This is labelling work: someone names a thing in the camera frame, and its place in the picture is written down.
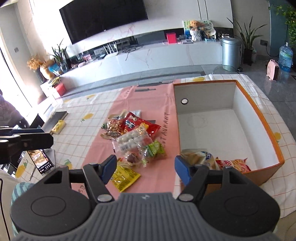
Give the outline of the hanging green ivy plant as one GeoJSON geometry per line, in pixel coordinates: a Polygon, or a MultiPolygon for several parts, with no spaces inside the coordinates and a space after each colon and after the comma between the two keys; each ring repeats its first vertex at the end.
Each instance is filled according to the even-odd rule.
{"type": "Polygon", "coordinates": [[[271,22],[271,47],[286,42],[295,48],[295,7],[293,1],[269,1],[271,22]]]}

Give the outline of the gold candy bag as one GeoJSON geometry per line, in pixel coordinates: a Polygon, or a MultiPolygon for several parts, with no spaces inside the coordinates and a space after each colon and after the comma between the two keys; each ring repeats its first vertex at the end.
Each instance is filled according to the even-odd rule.
{"type": "Polygon", "coordinates": [[[107,140],[116,139],[125,133],[124,131],[124,118],[115,117],[109,118],[107,122],[103,123],[101,128],[104,133],[101,137],[107,140]]]}

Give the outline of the floor potted plant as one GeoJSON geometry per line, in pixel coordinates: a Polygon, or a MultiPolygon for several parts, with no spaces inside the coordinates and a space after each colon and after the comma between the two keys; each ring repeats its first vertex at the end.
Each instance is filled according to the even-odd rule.
{"type": "Polygon", "coordinates": [[[244,45],[243,51],[243,63],[249,66],[252,65],[252,53],[253,53],[253,42],[256,38],[262,35],[257,35],[256,32],[266,26],[266,24],[260,25],[259,27],[252,28],[253,16],[250,19],[248,26],[244,23],[243,27],[238,23],[238,21],[233,17],[233,20],[227,18],[233,27],[238,31],[239,38],[244,45]]]}

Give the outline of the silver trash can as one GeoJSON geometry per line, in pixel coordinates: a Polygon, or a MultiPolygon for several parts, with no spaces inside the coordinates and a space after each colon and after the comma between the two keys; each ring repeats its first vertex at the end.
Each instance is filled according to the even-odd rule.
{"type": "Polygon", "coordinates": [[[239,39],[224,37],[222,46],[222,66],[226,71],[238,71],[241,65],[242,43],[239,39]]]}

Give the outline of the teddy bear in bag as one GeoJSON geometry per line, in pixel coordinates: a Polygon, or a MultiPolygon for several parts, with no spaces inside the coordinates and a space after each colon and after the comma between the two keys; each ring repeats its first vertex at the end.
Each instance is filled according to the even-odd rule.
{"type": "Polygon", "coordinates": [[[198,20],[191,20],[189,29],[190,35],[193,42],[201,41],[201,31],[204,30],[205,24],[198,20]]]}

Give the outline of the white balls candy bag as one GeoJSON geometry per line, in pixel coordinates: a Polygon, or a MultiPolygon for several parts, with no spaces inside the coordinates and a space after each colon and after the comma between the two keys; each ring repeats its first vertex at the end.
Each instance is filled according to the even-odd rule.
{"type": "Polygon", "coordinates": [[[152,139],[149,137],[146,130],[142,128],[136,128],[112,141],[116,153],[124,153],[138,147],[145,147],[150,143],[152,143],[152,139]]]}

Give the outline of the black book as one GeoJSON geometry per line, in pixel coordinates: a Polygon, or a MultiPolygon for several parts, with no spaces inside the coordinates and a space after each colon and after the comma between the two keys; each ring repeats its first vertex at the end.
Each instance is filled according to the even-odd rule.
{"type": "Polygon", "coordinates": [[[49,119],[43,124],[42,130],[45,133],[50,133],[53,127],[58,123],[59,120],[63,120],[68,115],[67,111],[55,111],[49,119]]]}

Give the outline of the left potted green plant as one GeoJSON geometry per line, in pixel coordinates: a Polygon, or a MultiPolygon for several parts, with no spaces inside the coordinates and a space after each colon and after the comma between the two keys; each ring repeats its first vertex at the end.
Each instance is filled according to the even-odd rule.
{"type": "Polygon", "coordinates": [[[53,58],[55,59],[55,62],[60,66],[62,73],[66,73],[69,70],[68,64],[66,61],[67,48],[62,48],[62,42],[63,41],[57,44],[56,48],[52,47],[52,53],[50,55],[53,56],[53,58]]]}

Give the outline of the red box on shelf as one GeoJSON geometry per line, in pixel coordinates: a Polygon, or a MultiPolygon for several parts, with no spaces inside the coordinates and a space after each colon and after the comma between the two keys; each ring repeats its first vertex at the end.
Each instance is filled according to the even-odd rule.
{"type": "Polygon", "coordinates": [[[59,83],[55,86],[55,90],[60,96],[63,96],[66,93],[66,88],[63,83],[59,83]]]}

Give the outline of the pink restaurant table mat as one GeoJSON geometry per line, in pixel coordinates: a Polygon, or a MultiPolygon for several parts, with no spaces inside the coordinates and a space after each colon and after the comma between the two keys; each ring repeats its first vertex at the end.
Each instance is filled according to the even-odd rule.
{"type": "Polygon", "coordinates": [[[180,153],[174,84],[151,86],[144,91],[124,88],[106,120],[109,131],[101,130],[91,144],[83,164],[102,163],[115,155],[116,167],[136,172],[137,180],[125,181],[118,173],[106,185],[114,198],[126,193],[181,192],[174,159],[180,153]]]}

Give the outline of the yellow snack packet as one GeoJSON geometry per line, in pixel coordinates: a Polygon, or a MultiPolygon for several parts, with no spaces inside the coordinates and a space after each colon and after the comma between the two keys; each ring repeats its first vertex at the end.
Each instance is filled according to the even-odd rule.
{"type": "Polygon", "coordinates": [[[121,193],[133,185],[140,177],[141,174],[133,171],[133,169],[117,165],[116,170],[112,174],[111,181],[121,193]]]}

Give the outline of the red striped snack bag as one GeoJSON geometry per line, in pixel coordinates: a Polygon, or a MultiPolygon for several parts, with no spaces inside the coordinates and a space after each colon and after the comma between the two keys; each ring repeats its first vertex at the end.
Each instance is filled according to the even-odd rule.
{"type": "Polygon", "coordinates": [[[221,160],[219,158],[215,159],[216,164],[222,170],[224,167],[232,167],[241,173],[250,172],[251,169],[246,164],[246,159],[235,159],[235,160],[221,160]]]}

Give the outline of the green snack packet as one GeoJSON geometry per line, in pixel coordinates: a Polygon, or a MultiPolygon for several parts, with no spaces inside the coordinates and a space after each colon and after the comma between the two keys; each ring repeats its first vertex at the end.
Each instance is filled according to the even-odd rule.
{"type": "Polygon", "coordinates": [[[152,160],[162,159],[166,156],[167,154],[163,145],[158,140],[155,140],[144,147],[142,161],[143,163],[149,163],[152,160]]]}

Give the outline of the beige bread snack bag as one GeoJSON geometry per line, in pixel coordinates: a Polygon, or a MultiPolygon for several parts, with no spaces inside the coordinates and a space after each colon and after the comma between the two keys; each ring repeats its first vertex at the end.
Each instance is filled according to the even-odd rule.
{"type": "Polygon", "coordinates": [[[184,149],[181,156],[190,165],[204,165],[210,170],[219,170],[219,167],[211,153],[207,149],[184,149]]]}

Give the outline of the dried flower vase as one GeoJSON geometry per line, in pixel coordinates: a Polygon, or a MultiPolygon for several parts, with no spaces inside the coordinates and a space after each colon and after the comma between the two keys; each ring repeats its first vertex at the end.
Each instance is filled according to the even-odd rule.
{"type": "Polygon", "coordinates": [[[33,55],[27,61],[27,66],[30,70],[37,73],[41,78],[41,82],[44,83],[52,78],[51,72],[48,70],[48,66],[51,62],[42,60],[38,54],[33,55]]]}

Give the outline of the red chips bag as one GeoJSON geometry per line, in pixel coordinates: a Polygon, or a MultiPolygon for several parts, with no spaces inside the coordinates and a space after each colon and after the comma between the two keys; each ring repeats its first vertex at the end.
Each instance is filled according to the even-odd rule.
{"type": "Polygon", "coordinates": [[[127,133],[136,128],[142,128],[146,130],[149,137],[154,138],[157,132],[161,129],[161,126],[139,118],[132,112],[129,112],[123,121],[123,130],[127,133]]]}

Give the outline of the pink small heater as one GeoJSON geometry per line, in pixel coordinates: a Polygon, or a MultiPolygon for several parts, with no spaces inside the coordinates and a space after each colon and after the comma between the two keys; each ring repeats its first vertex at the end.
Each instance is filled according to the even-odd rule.
{"type": "Polygon", "coordinates": [[[280,67],[277,61],[271,59],[267,64],[266,76],[271,81],[278,81],[280,76],[280,67]]]}

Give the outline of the large black television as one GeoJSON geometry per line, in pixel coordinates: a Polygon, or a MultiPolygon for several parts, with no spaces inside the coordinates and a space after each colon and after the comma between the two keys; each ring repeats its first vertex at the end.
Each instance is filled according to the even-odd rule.
{"type": "Polygon", "coordinates": [[[112,28],[148,19],[143,1],[75,0],[59,12],[72,44],[112,28]]]}

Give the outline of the silver pen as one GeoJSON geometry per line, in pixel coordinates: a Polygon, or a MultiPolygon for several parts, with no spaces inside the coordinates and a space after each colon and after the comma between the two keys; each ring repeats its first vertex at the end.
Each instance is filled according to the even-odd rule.
{"type": "Polygon", "coordinates": [[[29,181],[32,180],[32,177],[33,177],[35,171],[36,171],[36,167],[34,167],[34,169],[32,170],[32,172],[30,174],[29,181]]]}

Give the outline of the blue water jug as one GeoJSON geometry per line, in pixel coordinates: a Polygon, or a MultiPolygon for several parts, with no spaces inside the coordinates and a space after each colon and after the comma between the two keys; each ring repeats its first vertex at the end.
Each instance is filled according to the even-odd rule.
{"type": "Polygon", "coordinates": [[[285,42],[283,46],[280,47],[278,65],[281,70],[285,72],[290,72],[293,60],[293,51],[288,45],[288,42],[285,42]]]}

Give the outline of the smartphone on stand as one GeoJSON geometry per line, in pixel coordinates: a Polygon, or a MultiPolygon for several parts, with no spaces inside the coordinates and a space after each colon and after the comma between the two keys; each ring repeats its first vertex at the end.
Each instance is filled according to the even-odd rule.
{"type": "Polygon", "coordinates": [[[28,155],[40,174],[45,174],[54,168],[54,164],[46,154],[45,150],[28,151],[28,155]]]}

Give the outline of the white wifi router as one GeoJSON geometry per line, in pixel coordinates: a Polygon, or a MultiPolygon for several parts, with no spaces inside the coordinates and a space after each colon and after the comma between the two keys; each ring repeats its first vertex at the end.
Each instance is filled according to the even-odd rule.
{"type": "Polygon", "coordinates": [[[103,48],[105,51],[104,59],[118,55],[117,43],[115,41],[103,45],[103,48]]]}

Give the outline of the orange cardboard box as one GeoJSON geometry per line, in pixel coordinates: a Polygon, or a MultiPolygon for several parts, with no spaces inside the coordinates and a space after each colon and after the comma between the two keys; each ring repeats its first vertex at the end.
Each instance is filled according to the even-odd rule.
{"type": "Polygon", "coordinates": [[[176,84],[181,150],[203,149],[221,160],[245,160],[246,176],[267,182],[285,160],[261,110],[237,80],[176,84]]]}

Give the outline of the white marble tv cabinet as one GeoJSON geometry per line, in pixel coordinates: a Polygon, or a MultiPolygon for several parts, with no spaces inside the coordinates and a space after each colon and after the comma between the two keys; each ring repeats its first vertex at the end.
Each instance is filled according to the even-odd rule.
{"type": "Polygon", "coordinates": [[[219,42],[193,44],[151,44],[133,52],[94,60],[60,76],[66,90],[107,78],[183,66],[222,64],[219,42]]]}

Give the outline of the red box on cabinet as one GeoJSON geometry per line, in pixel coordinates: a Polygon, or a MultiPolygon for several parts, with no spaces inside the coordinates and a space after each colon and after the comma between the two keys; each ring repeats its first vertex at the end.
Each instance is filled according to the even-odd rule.
{"type": "Polygon", "coordinates": [[[175,33],[166,33],[166,39],[167,39],[167,42],[168,44],[176,44],[178,41],[177,41],[177,36],[175,33]]]}

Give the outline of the yellow tissue pack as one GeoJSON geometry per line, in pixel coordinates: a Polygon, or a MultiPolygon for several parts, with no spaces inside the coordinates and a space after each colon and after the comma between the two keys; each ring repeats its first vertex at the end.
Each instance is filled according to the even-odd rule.
{"type": "Polygon", "coordinates": [[[66,122],[64,120],[58,120],[55,126],[52,128],[51,133],[59,134],[63,128],[66,126],[66,122]]]}

